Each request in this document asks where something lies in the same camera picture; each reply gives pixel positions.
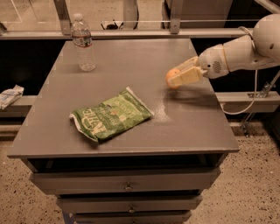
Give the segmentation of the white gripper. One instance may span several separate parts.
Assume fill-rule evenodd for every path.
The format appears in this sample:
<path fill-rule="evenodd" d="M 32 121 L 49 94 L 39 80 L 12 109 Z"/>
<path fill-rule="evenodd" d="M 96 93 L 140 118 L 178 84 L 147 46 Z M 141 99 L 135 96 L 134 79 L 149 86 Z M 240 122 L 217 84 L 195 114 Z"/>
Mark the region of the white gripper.
<path fill-rule="evenodd" d="M 208 79 L 227 75 L 229 71 L 223 45 L 207 48 L 199 57 L 192 57 L 178 65 L 178 70 L 182 85 L 198 82 L 203 75 Z"/>

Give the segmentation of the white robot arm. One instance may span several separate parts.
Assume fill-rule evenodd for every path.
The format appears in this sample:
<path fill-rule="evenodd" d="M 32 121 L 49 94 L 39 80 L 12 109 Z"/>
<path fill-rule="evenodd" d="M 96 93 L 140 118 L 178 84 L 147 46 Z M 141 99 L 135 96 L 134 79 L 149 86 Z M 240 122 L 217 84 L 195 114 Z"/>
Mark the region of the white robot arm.
<path fill-rule="evenodd" d="M 259 70 L 280 65 L 280 15 L 260 19 L 253 31 L 224 44 L 207 48 L 171 69 L 166 75 L 170 88 L 217 79 L 237 70 Z"/>

